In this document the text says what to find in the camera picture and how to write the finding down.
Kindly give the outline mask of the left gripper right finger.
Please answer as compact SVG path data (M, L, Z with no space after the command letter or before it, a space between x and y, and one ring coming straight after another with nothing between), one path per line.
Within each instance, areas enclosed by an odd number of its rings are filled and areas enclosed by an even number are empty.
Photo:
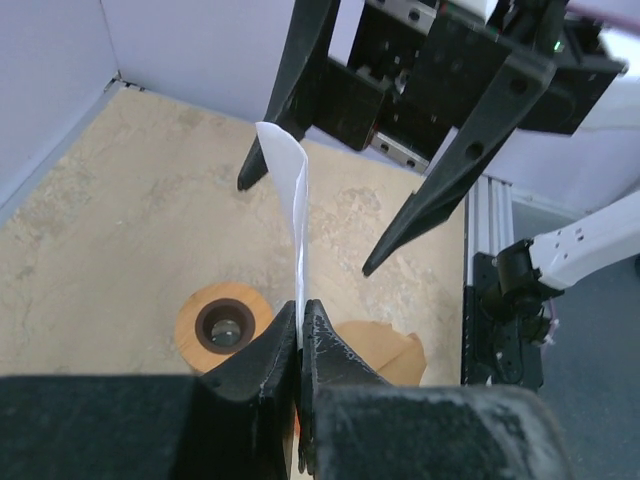
M315 479L570 479L556 422L511 386L394 386L305 306L298 467Z

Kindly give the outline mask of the wooden ring stand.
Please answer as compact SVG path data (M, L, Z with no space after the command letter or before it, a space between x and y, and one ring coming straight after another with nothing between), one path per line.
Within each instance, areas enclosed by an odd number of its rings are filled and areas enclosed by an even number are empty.
M255 288L216 283L185 301L175 322L174 340L185 362L203 374L249 345L272 320L271 305Z

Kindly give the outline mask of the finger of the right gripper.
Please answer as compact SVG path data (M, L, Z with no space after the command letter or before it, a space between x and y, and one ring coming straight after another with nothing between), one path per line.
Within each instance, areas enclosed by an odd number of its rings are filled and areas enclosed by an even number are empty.
M339 0L297 0L264 120L294 139L312 127Z
M508 138L546 92L555 71L552 60L537 54L512 53L505 59L422 186L381 235L363 265L366 277L396 249L425 232L419 226L421 218L451 201L455 185Z

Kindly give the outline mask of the brown paper coffee filter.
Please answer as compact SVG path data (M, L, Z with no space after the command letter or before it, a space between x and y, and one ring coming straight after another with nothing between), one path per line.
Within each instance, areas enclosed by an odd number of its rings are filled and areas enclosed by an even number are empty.
M416 333L402 334L390 324L348 321L337 334L381 377L396 386L419 386L427 368L424 347Z

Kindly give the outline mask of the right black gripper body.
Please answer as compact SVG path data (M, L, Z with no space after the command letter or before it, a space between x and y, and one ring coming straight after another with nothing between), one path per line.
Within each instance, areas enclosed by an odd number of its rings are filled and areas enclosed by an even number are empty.
M422 172L505 59L527 53L556 71L521 128L570 135L625 71L601 30L562 1L498 1L487 23L449 1L368 1L347 62L326 63L313 124Z

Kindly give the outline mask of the white paper coffee filter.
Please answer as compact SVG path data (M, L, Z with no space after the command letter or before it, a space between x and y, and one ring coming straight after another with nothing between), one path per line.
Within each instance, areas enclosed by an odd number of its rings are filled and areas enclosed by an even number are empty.
M266 121L257 122L255 126L295 249L296 343L302 350L308 299L309 159L300 142L282 127Z

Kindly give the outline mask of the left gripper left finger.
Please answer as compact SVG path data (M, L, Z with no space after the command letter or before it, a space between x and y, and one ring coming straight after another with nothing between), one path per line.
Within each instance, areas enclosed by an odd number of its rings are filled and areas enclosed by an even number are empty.
M2 477L288 478L295 311L203 375L4 377Z

